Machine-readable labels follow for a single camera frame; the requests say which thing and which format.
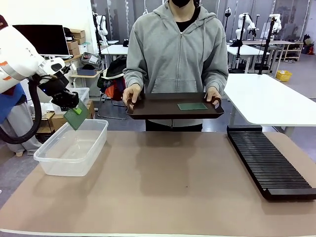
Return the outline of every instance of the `blue cloth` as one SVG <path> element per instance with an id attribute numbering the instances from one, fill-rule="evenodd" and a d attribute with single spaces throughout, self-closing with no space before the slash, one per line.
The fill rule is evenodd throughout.
<path id="1" fill-rule="evenodd" d="M 0 124 L 4 122 L 22 95 L 25 95 L 25 92 L 21 84 L 15 86 L 13 95 L 0 94 Z"/>

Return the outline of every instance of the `black monitor screen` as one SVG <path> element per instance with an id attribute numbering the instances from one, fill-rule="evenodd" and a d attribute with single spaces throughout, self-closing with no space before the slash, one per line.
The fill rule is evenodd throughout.
<path id="1" fill-rule="evenodd" d="M 39 54 L 69 55 L 64 28 L 61 25 L 14 25 Z"/>

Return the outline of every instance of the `gray hoodie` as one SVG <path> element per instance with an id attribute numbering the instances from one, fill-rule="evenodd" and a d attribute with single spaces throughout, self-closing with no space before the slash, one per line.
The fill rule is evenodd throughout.
<path id="1" fill-rule="evenodd" d="M 126 67 L 126 87 L 145 85 L 146 93 L 203 92 L 211 86 L 223 93 L 228 66 L 222 23 L 201 6 L 197 20 L 181 33 L 167 1 L 135 22 Z M 154 122 L 174 127 L 202 123 L 182 119 Z"/>

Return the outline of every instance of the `black face mask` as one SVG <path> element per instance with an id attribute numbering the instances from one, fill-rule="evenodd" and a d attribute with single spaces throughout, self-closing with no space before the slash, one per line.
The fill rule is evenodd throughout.
<path id="1" fill-rule="evenodd" d="M 173 4 L 175 4 L 177 7 L 184 7 L 188 5 L 190 0 L 172 0 Z"/>

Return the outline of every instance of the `brown tray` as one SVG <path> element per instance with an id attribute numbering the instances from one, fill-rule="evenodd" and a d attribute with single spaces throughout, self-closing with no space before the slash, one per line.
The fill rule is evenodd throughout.
<path id="1" fill-rule="evenodd" d="M 179 109 L 178 104 L 203 103 L 207 110 Z M 127 114 L 133 119 L 217 119 L 224 114 L 219 98 L 213 97 L 211 102 L 205 99 L 205 93 L 156 93 L 143 94 L 134 104 L 133 109 L 128 106 Z"/>

